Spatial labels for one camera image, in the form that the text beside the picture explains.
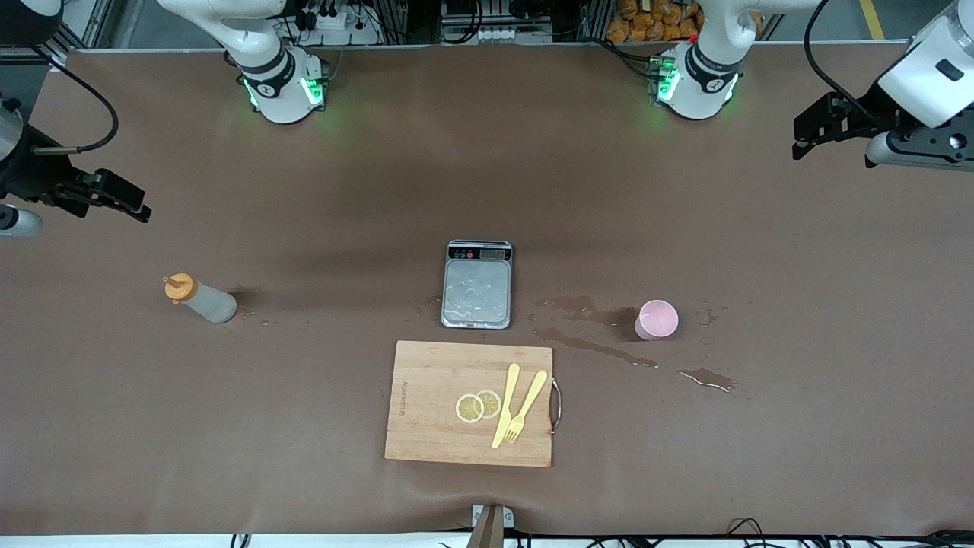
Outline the sauce bottle with orange cap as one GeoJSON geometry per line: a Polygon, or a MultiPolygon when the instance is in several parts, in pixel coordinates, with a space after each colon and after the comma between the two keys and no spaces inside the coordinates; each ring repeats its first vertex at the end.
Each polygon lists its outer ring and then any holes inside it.
{"type": "Polygon", "coordinates": [[[164,277],[163,282],[164,292],[173,303],[188,306],[210,323],[226,323],[236,315],[233,295],[202,284],[188,273],[164,277]]]}

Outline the orange snack packs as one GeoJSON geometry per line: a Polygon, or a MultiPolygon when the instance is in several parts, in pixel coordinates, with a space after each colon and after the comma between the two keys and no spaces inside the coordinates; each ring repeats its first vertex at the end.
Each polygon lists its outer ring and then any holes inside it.
{"type": "Polygon", "coordinates": [[[611,43],[695,41],[705,14],[696,0],[615,0],[605,39],[611,43]]]}

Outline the yellow plastic knife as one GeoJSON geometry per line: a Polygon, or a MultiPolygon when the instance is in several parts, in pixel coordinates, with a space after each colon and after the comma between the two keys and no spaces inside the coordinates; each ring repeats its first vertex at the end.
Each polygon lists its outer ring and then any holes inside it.
{"type": "Polygon", "coordinates": [[[507,371],[507,379],[505,379],[505,391],[501,399],[500,413],[498,414],[498,425],[492,441],[492,448],[494,450],[497,450],[505,437],[507,437],[509,425],[511,425],[511,421],[514,418],[511,413],[511,399],[514,396],[519,375],[520,365],[518,363],[510,363],[507,371]]]}

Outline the white power strip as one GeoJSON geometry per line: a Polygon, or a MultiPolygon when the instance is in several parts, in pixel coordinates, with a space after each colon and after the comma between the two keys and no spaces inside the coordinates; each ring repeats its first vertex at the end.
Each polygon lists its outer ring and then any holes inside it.
{"type": "Polygon", "coordinates": [[[314,29],[301,31],[300,46],[375,46],[386,44],[385,31],[375,11],[360,4],[336,7],[336,17],[329,11],[317,14],[314,29]]]}

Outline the wooden cutting board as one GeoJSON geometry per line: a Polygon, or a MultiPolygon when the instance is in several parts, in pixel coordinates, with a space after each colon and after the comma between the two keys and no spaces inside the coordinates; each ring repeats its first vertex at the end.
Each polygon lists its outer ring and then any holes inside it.
{"type": "Polygon", "coordinates": [[[549,468],[553,358],[549,347],[399,341],[393,362],[385,458],[432,464],[549,468]],[[510,363],[520,365],[511,399],[513,417],[525,401],[533,376],[544,370],[549,377],[518,440],[513,444],[502,441],[494,450],[498,415],[465,424],[456,416],[455,405],[460,396],[481,390],[494,390],[502,398],[510,363]]]}

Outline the pink plastic cup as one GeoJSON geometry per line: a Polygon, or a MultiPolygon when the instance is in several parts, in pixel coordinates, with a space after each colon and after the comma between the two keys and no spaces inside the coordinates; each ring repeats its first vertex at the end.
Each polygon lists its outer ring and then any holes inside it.
{"type": "Polygon", "coordinates": [[[647,301],[635,316],[634,330],[640,339],[667,339],[680,325],[677,309],[667,301],[647,301]]]}

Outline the silver digital kitchen scale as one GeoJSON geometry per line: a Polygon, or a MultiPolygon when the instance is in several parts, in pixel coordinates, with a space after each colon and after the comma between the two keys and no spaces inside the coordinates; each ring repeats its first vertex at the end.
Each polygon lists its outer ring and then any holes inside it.
{"type": "Polygon", "coordinates": [[[453,239],[446,247],[441,325],[504,330],[511,325],[514,246],[508,241],[453,239]]]}

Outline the brown table cover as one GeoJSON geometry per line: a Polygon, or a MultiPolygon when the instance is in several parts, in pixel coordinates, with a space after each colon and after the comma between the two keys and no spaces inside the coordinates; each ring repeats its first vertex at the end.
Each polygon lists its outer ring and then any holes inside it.
{"type": "Polygon", "coordinates": [[[153,215],[0,241],[0,534],[974,530],[974,174],[794,161],[796,46],[703,122],[597,46],[347,52],[293,126],[220,53],[68,65],[121,120],[76,165],[153,215]],[[441,325],[453,239],[514,246],[507,329],[441,325]],[[551,466],[386,459],[400,340],[550,347],[551,466]]]}

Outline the yellow plastic fork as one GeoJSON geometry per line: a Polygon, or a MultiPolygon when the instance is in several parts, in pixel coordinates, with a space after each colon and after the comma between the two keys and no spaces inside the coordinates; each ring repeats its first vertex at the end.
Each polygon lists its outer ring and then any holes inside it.
{"type": "Polygon", "coordinates": [[[544,370],[538,371],[533,376],[532,383],[529,387],[527,395],[525,396],[525,401],[519,410],[519,413],[511,420],[511,422],[509,422],[509,427],[507,433],[505,433],[504,441],[513,444],[518,440],[518,437],[524,429],[528,413],[530,409],[532,409],[533,403],[535,403],[536,398],[538,398],[548,380],[549,374],[547,374],[547,371],[544,370]]]}

